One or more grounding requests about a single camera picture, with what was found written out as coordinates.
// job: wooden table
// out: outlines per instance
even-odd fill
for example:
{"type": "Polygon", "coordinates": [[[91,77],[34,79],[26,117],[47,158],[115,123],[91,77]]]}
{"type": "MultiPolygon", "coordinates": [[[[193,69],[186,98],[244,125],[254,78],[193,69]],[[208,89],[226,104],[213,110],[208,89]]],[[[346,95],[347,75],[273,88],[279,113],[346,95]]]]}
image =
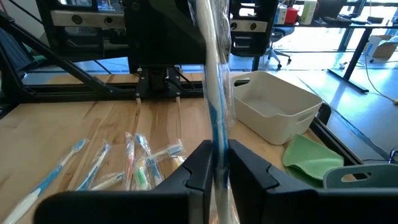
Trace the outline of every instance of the wooden table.
{"type": "MultiPolygon", "coordinates": [[[[109,81],[112,76],[103,75],[109,81]]],[[[59,83],[56,77],[51,83],[59,83]]],[[[128,82],[132,75],[118,75],[113,81],[128,82]]],[[[70,76],[64,83],[76,82],[70,76]]],[[[104,139],[113,145],[97,177],[123,170],[124,133],[147,136],[154,152],[181,139],[189,155],[204,139],[211,138],[204,99],[176,101],[99,101],[81,103],[23,104],[0,120],[0,220],[4,220],[69,152],[81,138],[89,144],[64,167],[37,204],[49,195],[74,190],[91,169],[93,158],[104,139]]],[[[311,131],[305,135],[320,140],[311,131]]],[[[284,146],[273,146],[240,122],[230,138],[237,139],[281,170],[284,146]]],[[[34,207],[19,223],[31,223],[34,207]]]]}

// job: office chair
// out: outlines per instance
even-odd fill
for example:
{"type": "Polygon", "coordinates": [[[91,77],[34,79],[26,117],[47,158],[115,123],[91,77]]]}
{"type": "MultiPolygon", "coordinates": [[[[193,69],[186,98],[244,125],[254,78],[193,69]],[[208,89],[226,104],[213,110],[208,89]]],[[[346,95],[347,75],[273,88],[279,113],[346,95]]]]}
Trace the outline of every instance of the office chair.
{"type": "Polygon", "coordinates": [[[282,65],[280,64],[280,60],[278,58],[278,55],[280,56],[285,56],[288,57],[287,62],[290,63],[292,61],[292,59],[290,59],[290,56],[282,53],[278,50],[274,50],[272,44],[274,42],[279,41],[280,39],[282,39],[283,37],[293,34],[294,32],[294,27],[276,27],[274,28],[274,30],[272,31],[272,35],[271,35],[271,45],[270,47],[267,49],[265,55],[268,55],[268,60],[272,58],[276,59],[278,61],[278,68],[282,68],[282,65]]]}

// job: green silicone cloth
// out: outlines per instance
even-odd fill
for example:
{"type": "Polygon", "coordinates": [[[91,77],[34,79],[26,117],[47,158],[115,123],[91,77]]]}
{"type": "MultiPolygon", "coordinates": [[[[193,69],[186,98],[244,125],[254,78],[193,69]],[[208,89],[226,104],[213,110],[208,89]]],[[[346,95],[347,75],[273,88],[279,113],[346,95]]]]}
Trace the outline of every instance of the green silicone cloth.
{"type": "Polygon", "coordinates": [[[319,188],[329,170],[344,166],[339,154],[301,135],[290,142],[282,162],[289,175],[319,188]]]}

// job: white plastic bin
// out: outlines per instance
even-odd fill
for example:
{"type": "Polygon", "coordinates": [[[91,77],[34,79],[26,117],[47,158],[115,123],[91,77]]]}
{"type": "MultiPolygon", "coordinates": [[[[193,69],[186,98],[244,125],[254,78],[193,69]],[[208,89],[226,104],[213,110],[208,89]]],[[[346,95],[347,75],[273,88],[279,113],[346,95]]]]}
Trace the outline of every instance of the white plastic bin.
{"type": "Polygon", "coordinates": [[[234,88],[236,117],[271,144],[284,144],[307,131],[322,99],[267,72],[232,78],[249,79],[234,88]]]}

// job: white wall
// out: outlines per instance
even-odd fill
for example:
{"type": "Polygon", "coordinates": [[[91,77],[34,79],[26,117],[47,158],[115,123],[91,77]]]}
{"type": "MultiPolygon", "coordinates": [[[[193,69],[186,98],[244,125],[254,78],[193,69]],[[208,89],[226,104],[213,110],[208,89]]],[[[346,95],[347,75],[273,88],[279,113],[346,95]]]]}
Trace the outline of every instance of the white wall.
{"type": "MultiPolygon", "coordinates": [[[[24,11],[18,9],[8,0],[1,0],[6,8],[9,16],[15,19],[15,22],[23,27],[25,30],[30,32],[37,38],[41,38],[44,34],[44,27],[38,23],[36,20],[28,16],[24,11]]],[[[22,6],[24,9],[32,13],[35,17],[40,18],[39,10],[37,9],[36,0],[14,0],[18,5],[22,6]]]]}

